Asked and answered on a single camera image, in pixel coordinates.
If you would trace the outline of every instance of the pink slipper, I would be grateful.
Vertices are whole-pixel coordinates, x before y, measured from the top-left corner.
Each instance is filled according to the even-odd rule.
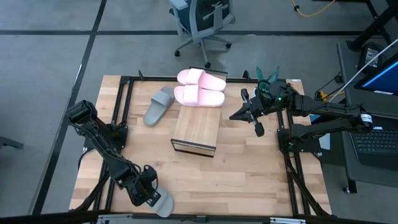
[[[207,90],[224,91],[226,83],[224,80],[207,74],[202,69],[185,69],[177,75],[179,83],[184,85],[199,85]]]
[[[199,85],[177,86],[174,89],[175,99],[184,106],[218,107],[224,103],[224,93],[204,90]]]

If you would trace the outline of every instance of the gray office chair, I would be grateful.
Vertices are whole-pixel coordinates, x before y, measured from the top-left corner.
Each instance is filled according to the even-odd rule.
[[[192,38],[175,49],[174,55],[180,56],[180,49],[192,44],[200,43],[205,58],[205,67],[210,68],[207,59],[205,39],[226,43],[226,48],[231,47],[227,40],[214,36],[228,24],[235,23],[232,0],[169,0],[174,15],[177,32],[182,35],[182,29],[187,31]]]

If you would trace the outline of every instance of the wooden table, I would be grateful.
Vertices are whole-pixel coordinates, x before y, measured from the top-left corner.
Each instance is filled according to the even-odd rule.
[[[120,76],[104,76],[96,109],[105,123],[111,121]],[[300,80],[287,80],[303,94]],[[258,138],[254,126],[228,118],[242,105],[240,90],[252,93],[256,84],[228,83],[222,120],[214,158],[175,152],[170,138],[177,123],[180,105],[171,108],[155,127],[144,125],[142,118],[150,105],[150,98],[163,86],[175,87],[177,82],[135,81],[129,108],[126,159],[143,167],[149,164],[159,176],[159,183],[172,195],[173,214],[290,216],[289,189],[283,155],[279,152],[276,113],[259,118],[265,135]],[[122,102],[126,97],[124,91]],[[123,106],[118,121],[121,120]],[[310,124],[309,118],[294,118],[294,123]],[[324,210],[330,205],[319,161],[310,153],[301,153],[306,186]],[[81,162],[70,208],[79,206],[98,182],[101,156],[92,151]],[[104,187],[100,208],[104,208],[108,185]],[[303,213],[300,191],[296,186],[299,211]],[[112,212],[153,213],[145,205],[134,207],[127,192],[114,190]]]

